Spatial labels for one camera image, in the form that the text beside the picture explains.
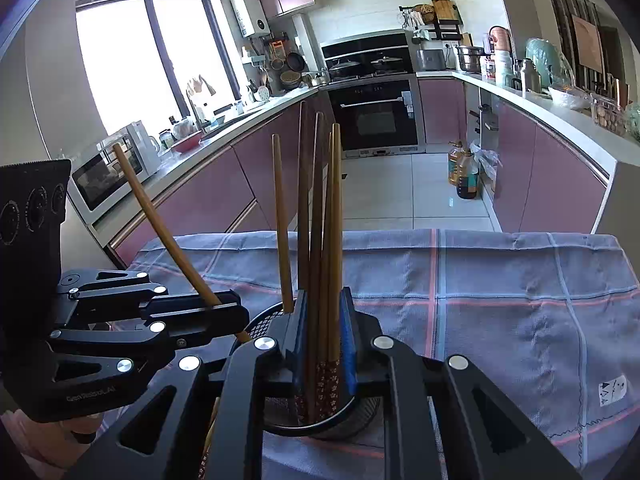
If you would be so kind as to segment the left hand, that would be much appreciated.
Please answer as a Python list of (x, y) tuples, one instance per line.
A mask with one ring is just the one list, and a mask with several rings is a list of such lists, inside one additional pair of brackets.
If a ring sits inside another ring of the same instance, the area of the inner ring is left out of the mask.
[(4, 412), (1, 425), (38, 478), (61, 479), (90, 448), (103, 419), (100, 413), (40, 424), (17, 410)]

